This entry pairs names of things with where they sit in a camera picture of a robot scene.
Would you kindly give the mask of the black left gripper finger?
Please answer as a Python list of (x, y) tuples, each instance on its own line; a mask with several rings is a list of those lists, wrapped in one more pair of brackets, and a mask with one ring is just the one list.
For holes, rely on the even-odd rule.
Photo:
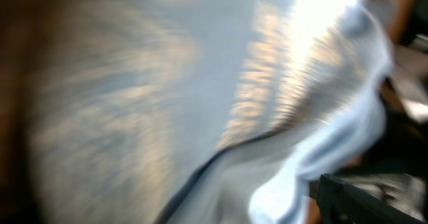
[(425, 224), (425, 182), (408, 174), (325, 174), (316, 202), (323, 223)]

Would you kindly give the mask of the light blue printed t-shirt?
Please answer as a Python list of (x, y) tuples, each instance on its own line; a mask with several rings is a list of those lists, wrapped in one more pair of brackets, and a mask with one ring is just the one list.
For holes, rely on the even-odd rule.
[(382, 134), (370, 0), (40, 0), (27, 139), (47, 223), (302, 223)]

